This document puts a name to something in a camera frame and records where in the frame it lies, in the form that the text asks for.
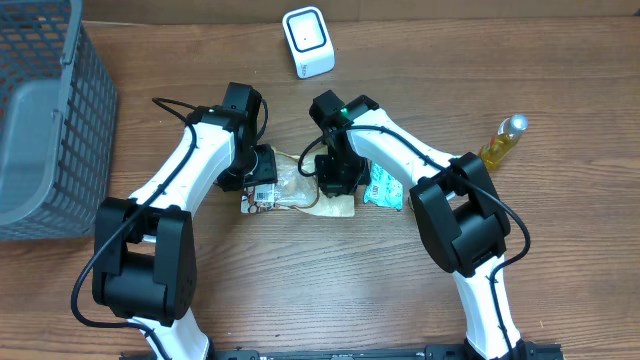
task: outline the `yellow liquid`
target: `yellow liquid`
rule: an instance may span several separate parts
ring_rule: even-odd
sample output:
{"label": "yellow liquid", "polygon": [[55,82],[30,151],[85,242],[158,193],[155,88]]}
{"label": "yellow liquid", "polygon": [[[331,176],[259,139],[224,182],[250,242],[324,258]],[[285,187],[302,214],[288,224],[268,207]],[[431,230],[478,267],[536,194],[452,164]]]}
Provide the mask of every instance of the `yellow liquid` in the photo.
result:
{"label": "yellow liquid", "polygon": [[482,159],[487,170],[495,170],[505,155],[516,146],[518,140],[520,140],[520,136],[509,137],[509,134],[506,133],[496,135],[480,149],[478,157]]}

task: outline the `mesh basket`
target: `mesh basket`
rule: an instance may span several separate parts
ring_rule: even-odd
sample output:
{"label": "mesh basket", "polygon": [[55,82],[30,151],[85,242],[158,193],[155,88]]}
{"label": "mesh basket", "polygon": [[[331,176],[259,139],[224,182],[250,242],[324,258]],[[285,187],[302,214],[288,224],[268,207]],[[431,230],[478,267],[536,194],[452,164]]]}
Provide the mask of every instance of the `mesh basket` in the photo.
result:
{"label": "mesh basket", "polygon": [[81,0],[0,0],[0,240],[93,232],[117,93]]}

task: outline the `black base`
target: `black base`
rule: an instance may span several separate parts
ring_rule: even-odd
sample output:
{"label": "black base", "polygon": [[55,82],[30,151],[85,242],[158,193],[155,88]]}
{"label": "black base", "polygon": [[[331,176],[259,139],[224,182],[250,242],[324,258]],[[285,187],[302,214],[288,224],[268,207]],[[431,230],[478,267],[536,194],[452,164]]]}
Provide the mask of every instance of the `black base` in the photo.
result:
{"label": "black base", "polygon": [[[564,355],[560,345],[536,345],[532,342],[518,341],[514,352],[517,360],[562,360]],[[484,360],[465,339],[464,345],[427,345],[424,349],[425,360]],[[512,360],[510,354],[493,360]]]}
{"label": "black base", "polygon": [[[560,345],[536,345],[518,342],[519,360],[563,360]],[[424,349],[409,350],[336,350],[309,352],[281,352],[259,354],[254,350],[217,352],[210,360],[476,360],[469,356],[466,345],[427,345]]]}
{"label": "black base", "polygon": [[245,176],[235,176],[227,171],[218,176],[218,186],[222,191],[240,191],[246,187],[263,184],[275,184],[278,182],[276,168],[276,155],[268,144],[253,147],[257,156],[257,166],[253,172]]}

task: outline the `bottle cap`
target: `bottle cap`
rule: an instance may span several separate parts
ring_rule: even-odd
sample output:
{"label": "bottle cap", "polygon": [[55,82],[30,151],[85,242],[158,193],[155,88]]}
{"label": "bottle cap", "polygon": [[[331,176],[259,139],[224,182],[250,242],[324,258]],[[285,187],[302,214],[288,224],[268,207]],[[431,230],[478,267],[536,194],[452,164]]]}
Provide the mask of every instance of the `bottle cap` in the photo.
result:
{"label": "bottle cap", "polygon": [[515,114],[509,120],[509,133],[520,135],[529,127],[529,120],[522,114]]}

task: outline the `green packet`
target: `green packet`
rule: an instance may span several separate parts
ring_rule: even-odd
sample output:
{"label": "green packet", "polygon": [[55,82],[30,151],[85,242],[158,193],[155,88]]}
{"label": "green packet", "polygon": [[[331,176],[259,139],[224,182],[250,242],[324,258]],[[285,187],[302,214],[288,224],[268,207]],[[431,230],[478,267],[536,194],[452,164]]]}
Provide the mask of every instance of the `green packet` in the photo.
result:
{"label": "green packet", "polygon": [[364,192],[364,202],[402,210],[404,188],[391,174],[380,165],[371,166],[371,183]]}

